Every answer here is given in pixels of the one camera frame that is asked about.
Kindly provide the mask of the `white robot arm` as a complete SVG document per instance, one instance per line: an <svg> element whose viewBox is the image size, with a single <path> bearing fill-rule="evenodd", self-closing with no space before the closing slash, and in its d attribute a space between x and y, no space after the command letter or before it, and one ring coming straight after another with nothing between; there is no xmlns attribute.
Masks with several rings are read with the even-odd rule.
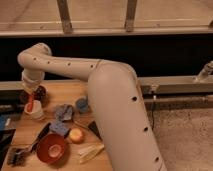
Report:
<svg viewBox="0 0 213 171"><path fill-rule="evenodd" d="M47 72L87 82L89 104L113 171L167 171L130 65L54 57L44 43L20 52L17 60L27 92L36 90Z"/></svg>

